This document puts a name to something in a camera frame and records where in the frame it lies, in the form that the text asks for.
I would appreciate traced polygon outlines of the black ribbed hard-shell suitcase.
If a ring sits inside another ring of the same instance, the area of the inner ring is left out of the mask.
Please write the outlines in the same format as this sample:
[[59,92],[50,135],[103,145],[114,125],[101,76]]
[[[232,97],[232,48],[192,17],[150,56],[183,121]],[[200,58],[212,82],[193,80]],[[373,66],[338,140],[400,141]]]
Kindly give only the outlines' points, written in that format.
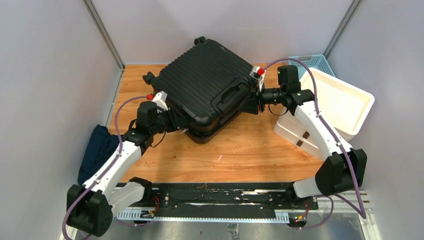
[[185,117],[186,134],[205,144],[243,113],[244,101],[256,94],[253,66],[213,39],[203,36],[194,46],[143,80],[155,93],[167,93],[166,102]]

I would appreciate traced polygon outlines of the light blue plastic basket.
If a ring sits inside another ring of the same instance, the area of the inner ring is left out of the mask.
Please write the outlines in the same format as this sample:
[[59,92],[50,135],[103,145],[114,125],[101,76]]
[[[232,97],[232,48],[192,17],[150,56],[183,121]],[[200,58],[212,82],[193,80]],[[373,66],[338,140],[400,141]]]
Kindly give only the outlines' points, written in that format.
[[[335,76],[331,66],[329,65],[326,57],[322,54],[313,54],[313,55],[303,55],[303,56],[290,56],[292,59],[297,59],[304,63],[308,68],[315,68],[320,70],[328,75]],[[297,61],[288,60],[289,65],[293,65],[297,67],[298,70],[298,78],[301,79],[306,69],[299,64]]]

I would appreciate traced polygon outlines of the white three-drawer storage unit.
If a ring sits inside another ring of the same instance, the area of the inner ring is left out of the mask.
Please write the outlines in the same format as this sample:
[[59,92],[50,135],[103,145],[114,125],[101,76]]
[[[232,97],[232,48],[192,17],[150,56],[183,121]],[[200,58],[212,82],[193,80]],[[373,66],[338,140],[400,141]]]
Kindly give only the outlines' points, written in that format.
[[[309,70],[315,79],[319,109],[325,120],[349,142],[360,131],[375,102],[374,96],[317,68]],[[306,136],[306,127],[291,113],[280,116],[273,130],[295,147],[318,159],[323,158],[312,134]]]

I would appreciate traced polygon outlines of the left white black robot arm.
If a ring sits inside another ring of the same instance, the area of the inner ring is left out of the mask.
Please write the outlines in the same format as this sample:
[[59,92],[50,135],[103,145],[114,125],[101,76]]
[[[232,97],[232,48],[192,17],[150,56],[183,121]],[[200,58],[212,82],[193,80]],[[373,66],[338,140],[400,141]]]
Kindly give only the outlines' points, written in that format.
[[118,146],[103,166],[83,185],[72,185],[67,192],[67,211],[62,234],[70,239],[67,227],[101,237],[114,218],[133,203],[142,207],[153,201],[151,183],[135,177],[124,187],[114,190],[124,173],[152,146],[156,134],[174,132],[184,126],[166,104],[165,93],[140,103],[135,127],[118,135]]

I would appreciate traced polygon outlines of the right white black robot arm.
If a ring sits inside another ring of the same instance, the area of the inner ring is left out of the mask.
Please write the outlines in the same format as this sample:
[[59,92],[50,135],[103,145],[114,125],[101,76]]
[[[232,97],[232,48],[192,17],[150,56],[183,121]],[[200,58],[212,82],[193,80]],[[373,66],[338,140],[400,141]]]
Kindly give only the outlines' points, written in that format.
[[314,69],[306,69],[312,89],[302,89],[294,65],[281,66],[279,88],[266,88],[266,71],[266,67],[255,65],[249,74],[258,82],[257,105],[283,105],[303,124],[323,157],[323,163],[315,176],[294,181],[286,190],[286,204],[292,209],[298,209],[308,197],[335,196],[349,190],[354,190],[356,196],[360,197],[359,188],[365,174],[367,155],[363,149],[353,148],[327,122],[319,105]]

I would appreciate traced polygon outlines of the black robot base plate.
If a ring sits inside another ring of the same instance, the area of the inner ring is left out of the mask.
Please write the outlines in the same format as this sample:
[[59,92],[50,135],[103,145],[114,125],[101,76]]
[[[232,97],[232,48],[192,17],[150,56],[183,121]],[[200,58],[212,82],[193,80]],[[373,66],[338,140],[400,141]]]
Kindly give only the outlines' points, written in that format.
[[289,182],[153,183],[149,202],[134,203],[119,220],[289,223],[318,209],[312,197],[288,199]]

